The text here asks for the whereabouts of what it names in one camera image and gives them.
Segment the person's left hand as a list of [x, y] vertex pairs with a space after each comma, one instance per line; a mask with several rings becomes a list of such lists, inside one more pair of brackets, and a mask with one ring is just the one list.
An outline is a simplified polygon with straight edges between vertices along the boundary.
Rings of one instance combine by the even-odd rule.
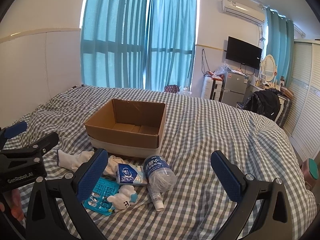
[[11, 214], [19, 222], [24, 219], [24, 213], [21, 203], [21, 195], [19, 189], [14, 189], [4, 193], [4, 199], [10, 207]]

